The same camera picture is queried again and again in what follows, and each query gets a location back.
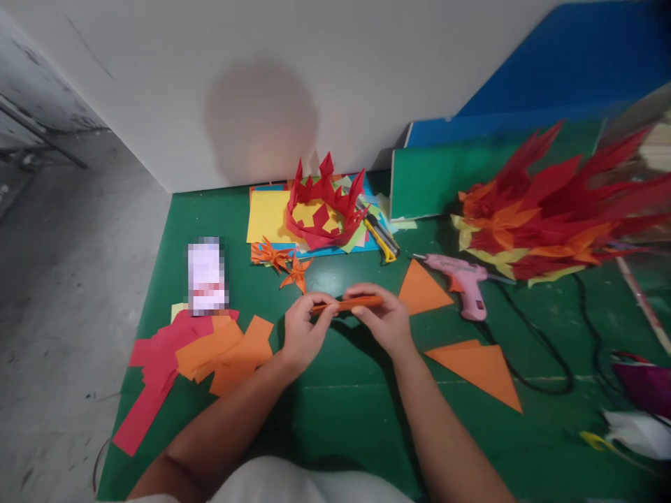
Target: paper crown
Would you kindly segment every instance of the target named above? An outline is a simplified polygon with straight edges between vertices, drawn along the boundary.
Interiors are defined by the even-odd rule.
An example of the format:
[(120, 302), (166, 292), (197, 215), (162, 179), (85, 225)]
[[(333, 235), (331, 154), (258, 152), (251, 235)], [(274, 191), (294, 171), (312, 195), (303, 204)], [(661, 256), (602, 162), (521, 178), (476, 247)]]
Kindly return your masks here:
[[(303, 238), (311, 250), (330, 246), (344, 246), (351, 239), (368, 213), (368, 208), (356, 209), (356, 199), (363, 191), (363, 170), (354, 178), (348, 194), (342, 193), (342, 187), (336, 191), (331, 182), (333, 160), (331, 153), (319, 165), (322, 177), (316, 182), (308, 177), (303, 185), (303, 163), (298, 161), (296, 178), (291, 186), (291, 195), (287, 203), (287, 229), (299, 238)], [(312, 216), (312, 226), (308, 227), (303, 220), (296, 221), (293, 213), (299, 203), (309, 203), (313, 199), (322, 199), (322, 204)], [(325, 231), (324, 224), (329, 220), (330, 206), (343, 216), (342, 229), (335, 228)]]
[(529, 166), (547, 153), (560, 129), (561, 123), (536, 132), (490, 183), (460, 192), (463, 216), (452, 215), (460, 249), (511, 279), (529, 280), (529, 286), (635, 252), (607, 245), (671, 219), (671, 214), (627, 218), (671, 194), (671, 173), (646, 182), (589, 186), (594, 175), (632, 157), (648, 131), (597, 151), (579, 171), (576, 156), (530, 177)]

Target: concrete floor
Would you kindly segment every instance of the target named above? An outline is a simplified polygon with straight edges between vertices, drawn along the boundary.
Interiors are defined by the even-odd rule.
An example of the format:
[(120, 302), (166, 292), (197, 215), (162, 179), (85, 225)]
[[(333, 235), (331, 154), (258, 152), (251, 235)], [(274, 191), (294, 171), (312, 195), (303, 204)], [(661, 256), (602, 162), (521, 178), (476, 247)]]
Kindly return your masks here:
[(112, 133), (0, 224), (0, 500), (91, 502), (170, 196)]

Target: red paper crown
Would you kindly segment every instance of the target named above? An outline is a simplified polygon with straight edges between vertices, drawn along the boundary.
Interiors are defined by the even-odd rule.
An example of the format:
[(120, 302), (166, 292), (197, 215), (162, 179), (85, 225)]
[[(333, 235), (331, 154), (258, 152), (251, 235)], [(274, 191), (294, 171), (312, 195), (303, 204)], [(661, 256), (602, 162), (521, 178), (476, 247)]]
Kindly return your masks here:
[[(363, 191), (363, 170), (354, 178), (348, 194), (342, 193), (342, 187), (338, 187), (337, 191), (333, 189), (331, 182), (333, 160), (330, 152), (319, 166), (319, 171), (322, 177), (318, 181), (313, 183), (312, 177), (309, 177), (303, 185), (303, 163), (299, 160), (296, 178), (291, 186), (291, 195), (287, 203), (287, 229), (299, 238), (303, 238), (311, 250), (346, 245), (368, 213), (368, 208), (358, 211), (356, 209), (356, 199)], [(308, 227), (303, 220), (296, 221), (293, 213), (299, 203), (309, 203), (313, 199), (322, 199), (325, 204), (320, 206), (312, 216), (312, 227)], [(339, 228), (332, 231), (324, 230), (324, 224), (329, 221), (327, 205), (344, 217), (342, 230)]]

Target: green tabletop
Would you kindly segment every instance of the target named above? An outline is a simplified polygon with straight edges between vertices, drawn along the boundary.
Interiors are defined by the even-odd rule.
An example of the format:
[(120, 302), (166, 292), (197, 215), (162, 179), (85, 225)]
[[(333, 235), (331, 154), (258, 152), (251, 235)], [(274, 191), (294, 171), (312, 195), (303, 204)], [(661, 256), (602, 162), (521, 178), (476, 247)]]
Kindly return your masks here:
[[(389, 171), (371, 173), (369, 178), (375, 192), (388, 193)], [(254, 315), (269, 320), (275, 324), (270, 344), (274, 351), (281, 347), (283, 315), (300, 291), (295, 286), (279, 290), (282, 280), (274, 270), (250, 263), (250, 246), (245, 242), (249, 208), (247, 187), (173, 196), (138, 338), (151, 337), (168, 325), (170, 306), (182, 302), (187, 291), (186, 245), (199, 236), (215, 235), (224, 238), (231, 308), (240, 310), (240, 327), (246, 329)], [(374, 282), (398, 293), (412, 253), (457, 255), (456, 234), (448, 218), (421, 220), (417, 230), (399, 231), (395, 238), (402, 252), (389, 265), (380, 265), (377, 252), (316, 258), (306, 274), (308, 290), (339, 296), (353, 283)], [(580, 276), (587, 287), (589, 314), (605, 347), (669, 365), (617, 267), (608, 263)], [(560, 367), (527, 331), (502, 293), (492, 284), (481, 284), (481, 288), (489, 324), (506, 356), (527, 379), (560, 386)], [(543, 395), (516, 382), (524, 408), (521, 415), (427, 358), (450, 405), (519, 498), (652, 499), (658, 490), (653, 476), (611, 453), (595, 451), (577, 436), (581, 430), (603, 433), (600, 409), (623, 409), (626, 402), (617, 396), (609, 398), (595, 379), (593, 339), (579, 313), (574, 279), (566, 277), (531, 289), (510, 286), (509, 291), (565, 356), (577, 377), (575, 391), (567, 396)], [(481, 338), (460, 317), (458, 306), (455, 303), (411, 318), (420, 350)], [(99, 500), (123, 500), (128, 495), (157, 454), (215, 399), (208, 393), (210, 380), (196, 385), (177, 378), (133, 458), (110, 446)], [(115, 431), (142, 387), (141, 370), (129, 368)], [(249, 456), (260, 454), (280, 455), (314, 469), (364, 469), (412, 499), (425, 499), (389, 359), (352, 317), (334, 321), (322, 352), (283, 395)]]

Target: hot glue gun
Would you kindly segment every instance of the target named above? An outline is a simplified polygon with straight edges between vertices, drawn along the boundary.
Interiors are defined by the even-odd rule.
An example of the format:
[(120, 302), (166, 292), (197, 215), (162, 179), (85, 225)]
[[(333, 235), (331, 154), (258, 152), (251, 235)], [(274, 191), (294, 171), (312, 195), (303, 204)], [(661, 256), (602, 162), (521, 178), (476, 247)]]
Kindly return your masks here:
[(463, 304), (461, 316), (467, 320), (483, 321), (487, 318), (487, 309), (484, 306), (482, 294), (477, 285), (478, 282), (489, 278), (514, 284), (511, 279), (489, 274), (484, 267), (457, 258), (437, 254), (413, 255), (423, 260), (430, 268), (436, 269), (452, 279), (449, 290), (458, 291), (461, 294)]

